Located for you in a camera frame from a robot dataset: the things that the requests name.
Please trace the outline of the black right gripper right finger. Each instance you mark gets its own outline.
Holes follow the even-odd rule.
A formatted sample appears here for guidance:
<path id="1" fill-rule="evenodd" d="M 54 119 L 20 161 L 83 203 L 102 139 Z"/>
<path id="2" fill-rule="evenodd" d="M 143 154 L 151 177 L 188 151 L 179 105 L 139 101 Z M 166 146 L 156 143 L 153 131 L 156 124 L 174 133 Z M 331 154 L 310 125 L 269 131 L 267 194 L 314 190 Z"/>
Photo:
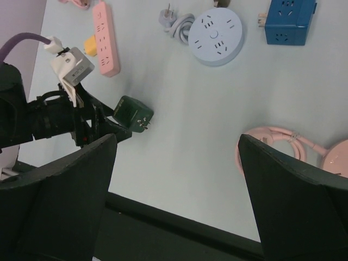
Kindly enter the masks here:
<path id="1" fill-rule="evenodd" d="M 250 135 L 238 143 L 266 260 L 347 260 L 347 179 Z"/>

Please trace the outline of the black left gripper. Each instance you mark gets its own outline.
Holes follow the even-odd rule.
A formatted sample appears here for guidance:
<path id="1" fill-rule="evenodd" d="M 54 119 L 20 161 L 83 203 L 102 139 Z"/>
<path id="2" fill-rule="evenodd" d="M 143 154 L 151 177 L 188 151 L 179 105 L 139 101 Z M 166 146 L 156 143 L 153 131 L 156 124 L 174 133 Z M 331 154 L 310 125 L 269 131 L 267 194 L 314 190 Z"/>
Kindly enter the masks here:
<path id="1" fill-rule="evenodd" d="M 83 106 L 74 107 L 67 92 L 61 84 L 58 90 L 38 96 L 27 104 L 27 116 L 30 130 L 35 140 L 49 139 L 53 136 L 71 133 L 76 145 L 83 147 L 97 140 L 96 130 L 86 124 L 105 116 L 104 128 L 107 133 L 113 133 L 117 141 L 125 141 L 132 137 L 132 132 L 119 123 L 109 119 L 114 116 L 114 109 L 90 95 L 79 83 L 74 87 L 77 97 Z"/>

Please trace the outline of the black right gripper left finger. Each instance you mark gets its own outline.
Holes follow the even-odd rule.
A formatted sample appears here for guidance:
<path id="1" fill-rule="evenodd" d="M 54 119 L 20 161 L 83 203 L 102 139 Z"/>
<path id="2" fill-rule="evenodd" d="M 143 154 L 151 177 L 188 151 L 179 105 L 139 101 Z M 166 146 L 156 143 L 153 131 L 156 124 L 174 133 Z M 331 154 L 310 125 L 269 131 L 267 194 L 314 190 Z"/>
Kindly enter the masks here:
<path id="1" fill-rule="evenodd" d="M 108 134 L 1 181 L 1 260 L 92 260 L 116 150 Z"/>

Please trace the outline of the dark green cube socket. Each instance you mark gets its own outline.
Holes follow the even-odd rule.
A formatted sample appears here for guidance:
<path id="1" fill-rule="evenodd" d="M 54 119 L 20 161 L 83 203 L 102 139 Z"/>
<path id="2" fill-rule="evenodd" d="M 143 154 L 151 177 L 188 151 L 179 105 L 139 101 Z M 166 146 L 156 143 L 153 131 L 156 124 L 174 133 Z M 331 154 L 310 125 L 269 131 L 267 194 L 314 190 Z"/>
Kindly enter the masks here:
<path id="1" fill-rule="evenodd" d="M 129 96 L 122 96 L 119 100 L 113 119 L 127 130 L 142 133 L 148 129 L 154 111 L 141 101 Z"/>

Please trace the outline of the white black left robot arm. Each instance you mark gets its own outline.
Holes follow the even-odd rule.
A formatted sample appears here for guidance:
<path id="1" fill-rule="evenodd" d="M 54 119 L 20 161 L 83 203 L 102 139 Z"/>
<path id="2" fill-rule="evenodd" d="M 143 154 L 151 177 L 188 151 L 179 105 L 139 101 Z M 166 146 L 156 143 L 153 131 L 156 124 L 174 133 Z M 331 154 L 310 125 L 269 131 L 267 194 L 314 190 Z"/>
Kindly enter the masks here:
<path id="1" fill-rule="evenodd" d="M 109 120 L 112 108 L 91 96 L 81 84 L 75 90 L 82 107 L 74 106 L 63 86 L 58 87 L 27 102 L 20 71 L 1 64 L 1 148 L 66 133 L 78 147 L 107 134 L 115 134 L 118 142 L 132 137 L 127 128 Z"/>

